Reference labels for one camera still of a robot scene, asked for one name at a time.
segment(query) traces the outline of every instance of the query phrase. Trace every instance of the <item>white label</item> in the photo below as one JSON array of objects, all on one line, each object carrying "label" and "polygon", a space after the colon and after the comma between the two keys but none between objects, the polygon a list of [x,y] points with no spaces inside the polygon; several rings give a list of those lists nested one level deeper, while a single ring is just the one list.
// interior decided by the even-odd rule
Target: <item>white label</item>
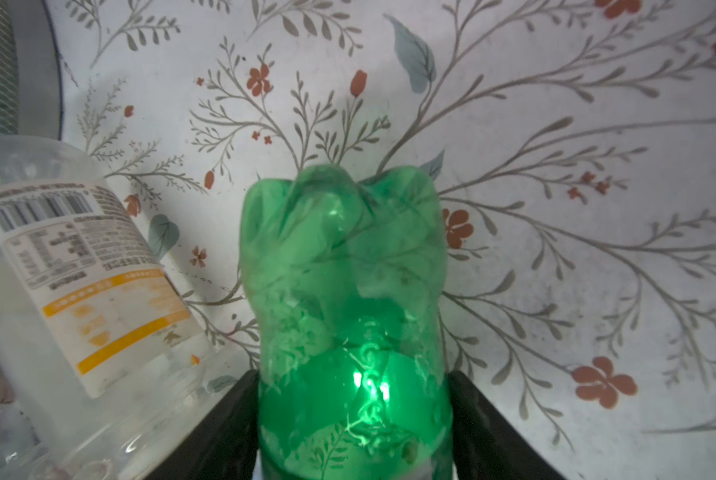
[{"label": "white label", "polygon": [[104,180],[0,187],[0,247],[91,398],[201,333]]}]

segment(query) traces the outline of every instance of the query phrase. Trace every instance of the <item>green plastic bottle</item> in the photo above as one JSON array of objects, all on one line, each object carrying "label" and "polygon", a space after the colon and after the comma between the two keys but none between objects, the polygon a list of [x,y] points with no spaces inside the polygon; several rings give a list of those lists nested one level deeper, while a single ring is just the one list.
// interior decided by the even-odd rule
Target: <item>green plastic bottle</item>
[{"label": "green plastic bottle", "polygon": [[405,167],[356,183],[324,165],[262,180],[244,202],[240,264],[260,326],[265,477],[449,480],[430,178]]}]

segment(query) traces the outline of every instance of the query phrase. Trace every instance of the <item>floral tablecloth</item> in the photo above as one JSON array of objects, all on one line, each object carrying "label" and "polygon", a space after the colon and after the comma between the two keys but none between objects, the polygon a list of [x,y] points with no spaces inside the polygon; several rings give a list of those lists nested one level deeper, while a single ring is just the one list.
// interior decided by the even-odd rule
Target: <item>floral tablecloth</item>
[{"label": "floral tablecloth", "polygon": [[716,478],[716,0],[49,0],[62,139],[258,364],[249,186],[435,178],[440,335],[567,478]]}]

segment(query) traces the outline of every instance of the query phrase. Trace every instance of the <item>orange stripe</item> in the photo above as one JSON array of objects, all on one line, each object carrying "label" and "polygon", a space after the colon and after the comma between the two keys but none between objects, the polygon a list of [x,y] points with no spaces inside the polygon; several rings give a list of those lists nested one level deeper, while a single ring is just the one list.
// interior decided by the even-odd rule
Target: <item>orange stripe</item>
[{"label": "orange stripe", "polygon": [[94,368],[100,366],[105,360],[109,360],[117,353],[120,353],[123,350],[129,348],[143,338],[146,338],[173,323],[180,322],[187,318],[190,318],[190,312],[182,309],[179,312],[174,312],[169,315],[162,316],[157,320],[153,320],[150,323],[142,325],[138,329],[133,330],[126,335],[123,335],[121,338],[110,342],[103,348],[86,357],[84,360],[81,360],[80,363],[77,365],[78,371],[81,373],[81,375],[85,375],[91,370],[94,370]]},{"label": "orange stripe", "polygon": [[100,280],[97,283],[93,283],[89,286],[85,286],[81,289],[76,290],[73,293],[69,293],[59,300],[49,303],[43,307],[43,314],[46,317],[54,316],[64,309],[75,305],[75,303],[85,300],[90,296],[94,296],[97,293],[110,290],[114,286],[123,285],[124,283],[133,282],[134,280],[140,280],[143,278],[156,278],[159,276],[165,276],[163,271],[158,268],[152,270],[137,270],[135,272],[129,272],[128,274],[116,275],[105,280]]}]

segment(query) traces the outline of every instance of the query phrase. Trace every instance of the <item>bottle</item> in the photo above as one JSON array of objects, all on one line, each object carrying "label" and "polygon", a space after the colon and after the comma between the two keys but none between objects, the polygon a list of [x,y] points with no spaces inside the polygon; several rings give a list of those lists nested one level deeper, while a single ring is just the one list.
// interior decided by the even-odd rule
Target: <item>bottle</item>
[{"label": "bottle", "polygon": [[123,479],[176,446],[202,333],[91,158],[0,137],[0,366],[55,459]]},{"label": "bottle", "polygon": [[244,201],[240,264],[260,325],[265,477],[448,480],[430,178],[406,167],[355,183],[321,165],[262,180]]}]

